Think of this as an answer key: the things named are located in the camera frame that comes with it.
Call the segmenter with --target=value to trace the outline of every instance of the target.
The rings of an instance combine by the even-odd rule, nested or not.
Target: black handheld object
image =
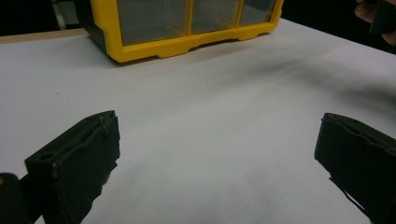
[[[391,33],[395,30],[396,6],[384,0],[378,0],[370,32],[374,35],[382,35]]]
[[[114,111],[87,117],[25,160],[28,175],[0,174],[0,223],[77,224],[120,157]]]
[[[396,223],[396,140],[355,120],[325,114],[315,159],[374,224]]]

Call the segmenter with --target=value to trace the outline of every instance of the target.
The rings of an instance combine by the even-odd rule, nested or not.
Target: table surface
[[[86,35],[0,45],[0,170],[114,109],[121,157],[83,223],[361,224],[314,160],[332,112],[396,133],[396,56],[281,20],[116,64]]]

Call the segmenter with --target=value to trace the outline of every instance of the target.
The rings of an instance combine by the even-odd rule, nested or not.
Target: dark background
[[[7,0],[0,5],[0,35],[59,30],[50,0]],[[363,45],[385,49],[370,24],[354,14],[355,0],[285,0],[282,18]]]

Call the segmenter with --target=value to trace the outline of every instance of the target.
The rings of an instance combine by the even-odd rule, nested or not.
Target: yellow storage case
[[[78,19],[112,59],[171,57],[273,31],[283,0],[75,0]]]

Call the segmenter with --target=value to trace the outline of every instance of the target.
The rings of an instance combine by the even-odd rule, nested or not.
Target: white table
[[[114,109],[119,166],[83,223],[369,223],[314,149],[325,112],[395,136],[395,87],[395,55],[284,20],[125,65],[86,35],[3,44],[0,171],[23,177],[28,156]]]

